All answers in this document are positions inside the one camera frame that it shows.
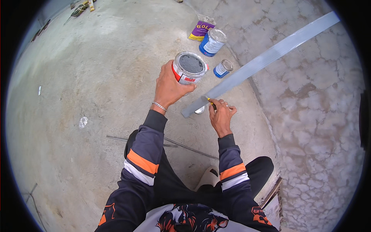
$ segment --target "wooden board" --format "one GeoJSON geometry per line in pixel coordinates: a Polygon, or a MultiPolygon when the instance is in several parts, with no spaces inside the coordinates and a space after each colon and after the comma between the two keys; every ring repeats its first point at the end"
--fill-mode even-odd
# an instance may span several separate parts
{"type": "Polygon", "coordinates": [[[278,191],[278,187],[279,185],[281,184],[282,182],[282,178],[279,177],[276,184],[274,185],[273,189],[269,192],[268,196],[265,198],[265,200],[263,201],[263,203],[261,203],[260,205],[260,208],[263,209],[267,202],[269,202],[269,200],[274,196],[274,194],[278,191]]]}

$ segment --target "wall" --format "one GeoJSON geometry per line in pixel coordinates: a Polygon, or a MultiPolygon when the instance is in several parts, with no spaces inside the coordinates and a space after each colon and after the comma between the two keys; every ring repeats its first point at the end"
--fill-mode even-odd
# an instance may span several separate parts
{"type": "Polygon", "coordinates": [[[27,32],[24,34],[22,43],[19,45],[18,53],[14,59],[15,63],[22,55],[23,51],[26,49],[28,44],[31,42],[32,38],[35,36],[36,32],[42,28],[49,19],[54,19],[69,6],[74,0],[50,0],[45,3],[45,5],[40,9],[39,13],[35,16],[34,20],[30,23],[27,32]]]}
{"type": "MultiPolygon", "coordinates": [[[[321,0],[185,2],[215,18],[241,65],[331,11],[321,0]]],[[[249,81],[280,153],[282,225],[332,230],[353,196],[364,158],[358,127],[364,83],[349,36],[337,23],[249,81]]]]}

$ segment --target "sneaker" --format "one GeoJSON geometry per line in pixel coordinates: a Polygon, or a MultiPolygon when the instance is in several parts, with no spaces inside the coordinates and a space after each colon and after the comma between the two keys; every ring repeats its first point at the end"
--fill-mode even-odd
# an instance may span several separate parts
{"type": "Polygon", "coordinates": [[[197,192],[197,190],[204,184],[210,184],[213,187],[216,186],[216,184],[220,181],[219,178],[219,170],[216,167],[209,167],[206,169],[205,173],[201,177],[200,182],[198,183],[197,187],[195,188],[194,191],[197,192]]]}

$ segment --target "hand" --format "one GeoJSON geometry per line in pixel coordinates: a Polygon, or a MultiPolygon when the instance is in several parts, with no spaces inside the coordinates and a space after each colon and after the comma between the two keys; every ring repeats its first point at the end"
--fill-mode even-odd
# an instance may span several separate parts
{"type": "Polygon", "coordinates": [[[232,134],[230,122],[232,116],[237,112],[236,107],[228,106],[228,103],[223,99],[220,99],[219,101],[216,99],[209,99],[209,102],[214,103],[216,106],[216,110],[214,111],[213,106],[210,104],[209,112],[211,125],[215,129],[219,138],[232,134]]]}
{"type": "MultiPolygon", "coordinates": [[[[153,101],[159,103],[165,109],[168,109],[186,93],[193,92],[197,87],[195,84],[182,85],[177,82],[172,68],[173,61],[170,60],[161,67],[160,75],[156,79],[156,93],[153,101]]],[[[165,111],[155,104],[152,104],[151,110],[165,115],[165,111]]]]}

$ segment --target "small blue can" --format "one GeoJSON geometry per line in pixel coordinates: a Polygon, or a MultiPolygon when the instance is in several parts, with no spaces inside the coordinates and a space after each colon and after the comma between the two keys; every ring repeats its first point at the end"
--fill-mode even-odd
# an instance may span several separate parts
{"type": "Polygon", "coordinates": [[[217,78],[223,78],[230,71],[233,70],[233,65],[229,60],[222,60],[215,68],[214,74],[217,78]]]}
{"type": "Polygon", "coordinates": [[[221,30],[212,28],[206,34],[199,49],[205,56],[213,57],[227,42],[227,36],[221,30]]]}

